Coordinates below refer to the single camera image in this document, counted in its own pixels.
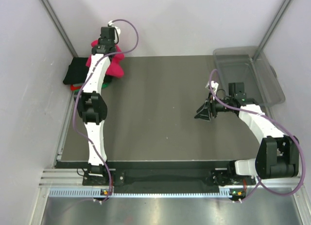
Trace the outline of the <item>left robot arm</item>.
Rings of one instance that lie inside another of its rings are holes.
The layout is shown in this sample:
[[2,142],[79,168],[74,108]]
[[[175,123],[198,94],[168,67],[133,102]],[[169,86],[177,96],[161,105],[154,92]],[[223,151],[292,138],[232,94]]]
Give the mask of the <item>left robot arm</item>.
[[112,185],[112,176],[107,166],[104,150],[104,122],[107,105],[101,96],[102,84],[111,64],[111,53],[116,51],[116,29],[102,27],[98,44],[92,48],[90,68],[82,93],[79,96],[78,114],[85,125],[89,145],[86,177],[95,185]]

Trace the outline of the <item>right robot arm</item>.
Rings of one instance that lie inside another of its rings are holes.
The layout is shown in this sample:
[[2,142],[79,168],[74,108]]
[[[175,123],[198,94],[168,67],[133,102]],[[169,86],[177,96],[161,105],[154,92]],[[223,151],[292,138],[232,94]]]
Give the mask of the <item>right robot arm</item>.
[[251,130],[259,143],[256,158],[233,160],[227,167],[227,179],[240,183],[245,176],[275,179],[295,177],[299,170],[299,151],[293,139],[280,131],[253,98],[247,97],[243,83],[230,83],[229,94],[216,96],[218,83],[207,84],[209,94],[196,111],[195,119],[210,121],[219,112],[233,112]]

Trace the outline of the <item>pink t shirt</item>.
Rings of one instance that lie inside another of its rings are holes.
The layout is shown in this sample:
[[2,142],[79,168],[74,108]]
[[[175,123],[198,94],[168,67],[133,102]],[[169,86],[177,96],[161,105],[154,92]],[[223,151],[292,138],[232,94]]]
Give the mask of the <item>pink t shirt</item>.
[[[95,47],[98,44],[98,40],[94,40],[91,43],[91,47]],[[121,49],[119,48],[118,45],[116,46],[116,51],[117,52],[121,52]],[[108,67],[107,71],[106,71],[106,75],[109,76],[113,76],[113,77],[117,77],[117,78],[121,78],[124,76],[124,71],[122,69],[122,67],[120,66],[120,62],[125,58],[124,54],[117,54],[116,56],[114,56],[112,58],[111,64]],[[87,62],[86,62],[86,66],[88,68],[90,68],[91,65],[91,56],[88,58]]]

